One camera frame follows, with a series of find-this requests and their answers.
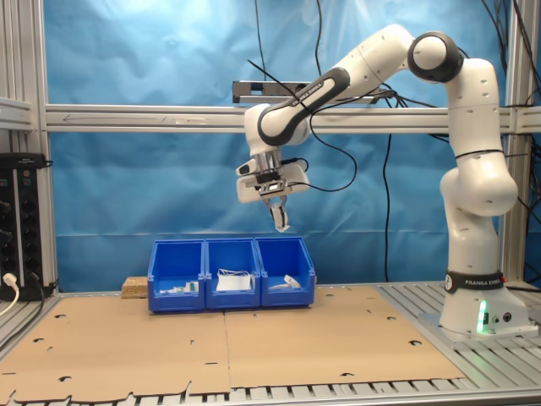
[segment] franka emika robot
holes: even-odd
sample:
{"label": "franka emika robot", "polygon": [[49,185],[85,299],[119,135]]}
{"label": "franka emika robot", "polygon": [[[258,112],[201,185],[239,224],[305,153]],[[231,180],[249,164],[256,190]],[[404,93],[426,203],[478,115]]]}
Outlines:
{"label": "franka emika robot", "polygon": [[[517,187],[500,140],[500,101],[495,70],[483,59],[464,59],[451,38],[428,32],[413,38],[389,25],[361,42],[296,97],[259,104],[244,115],[251,159],[237,169],[238,198],[264,201],[276,229],[288,228],[286,196],[309,188],[299,161],[283,162],[280,146],[311,134],[310,112],[330,100],[361,96],[403,69],[443,83],[449,108],[449,140],[457,167],[441,180],[449,228],[449,266],[440,324],[465,337],[537,334],[524,303],[504,286],[498,269],[493,216],[516,203]],[[270,203],[279,198],[280,203]]]}

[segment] blue backdrop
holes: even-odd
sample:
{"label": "blue backdrop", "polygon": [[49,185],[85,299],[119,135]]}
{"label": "blue backdrop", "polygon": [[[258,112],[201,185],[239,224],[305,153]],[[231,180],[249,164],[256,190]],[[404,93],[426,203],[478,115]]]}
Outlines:
{"label": "blue backdrop", "polygon": [[[391,23],[414,36],[442,30],[504,76],[494,27],[471,0],[322,0],[322,69]],[[268,70],[280,80],[317,77],[315,0],[259,0]],[[231,105],[234,80],[262,80],[252,0],[46,0],[51,103]],[[398,74],[404,96],[438,106],[445,89]],[[51,134],[61,288],[119,289],[144,275],[156,239],[275,234],[262,204],[238,203],[235,168],[249,158],[241,134]],[[383,280],[384,134],[330,135],[358,160],[347,190],[288,200],[289,230],[302,235],[321,283]],[[342,154],[314,140],[284,149],[310,161],[313,184],[352,176]],[[426,134],[393,137],[389,273],[393,281],[440,280],[447,230],[439,183],[455,165]]]}

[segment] blue bin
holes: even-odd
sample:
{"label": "blue bin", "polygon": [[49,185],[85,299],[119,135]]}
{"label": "blue bin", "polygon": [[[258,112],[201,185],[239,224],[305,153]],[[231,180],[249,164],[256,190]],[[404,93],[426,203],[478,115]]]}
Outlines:
{"label": "blue bin", "polygon": [[[156,241],[149,266],[149,310],[194,311],[205,308],[204,241]],[[160,293],[188,282],[198,282],[198,292]]]}
{"label": "blue bin", "polygon": [[[300,237],[255,239],[261,264],[261,305],[263,307],[309,306],[314,302],[315,270]],[[300,288],[271,289],[295,279]]]}
{"label": "blue bin", "polygon": [[[242,309],[261,306],[260,264],[253,239],[208,239],[205,242],[205,307]],[[250,290],[217,292],[218,269],[248,271],[253,275]]]}

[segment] metal grating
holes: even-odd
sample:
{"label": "metal grating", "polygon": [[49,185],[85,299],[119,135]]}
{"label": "metal grating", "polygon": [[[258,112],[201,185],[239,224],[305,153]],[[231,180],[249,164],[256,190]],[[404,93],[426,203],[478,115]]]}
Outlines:
{"label": "metal grating", "polygon": [[[421,326],[418,315],[441,311],[445,290],[441,283],[386,283],[372,285],[413,325],[467,376],[463,379],[432,381],[393,381],[346,385],[307,385],[297,387],[256,387],[233,389],[230,394],[192,396],[186,393],[169,396],[134,397],[103,406],[161,406],[201,403],[352,403],[352,404],[525,404],[541,402],[541,338],[493,340],[468,343],[451,350]],[[99,294],[63,294],[49,299],[46,314],[62,297]],[[541,295],[517,293],[528,306],[540,306]],[[6,337],[37,308],[36,303],[18,304],[0,319],[0,337]],[[0,303],[0,310],[6,304]],[[10,401],[9,406],[20,403]],[[27,403],[25,406],[94,406],[63,402]]]}

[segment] wooden block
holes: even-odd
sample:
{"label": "wooden block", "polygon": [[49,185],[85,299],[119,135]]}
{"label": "wooden block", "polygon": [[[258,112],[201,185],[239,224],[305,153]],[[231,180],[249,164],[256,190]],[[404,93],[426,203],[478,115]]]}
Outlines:
{"label": "wooden block", "polygon": [[122,285],[123,299],[144,299],[148,297],[146,277],[129,277]]}

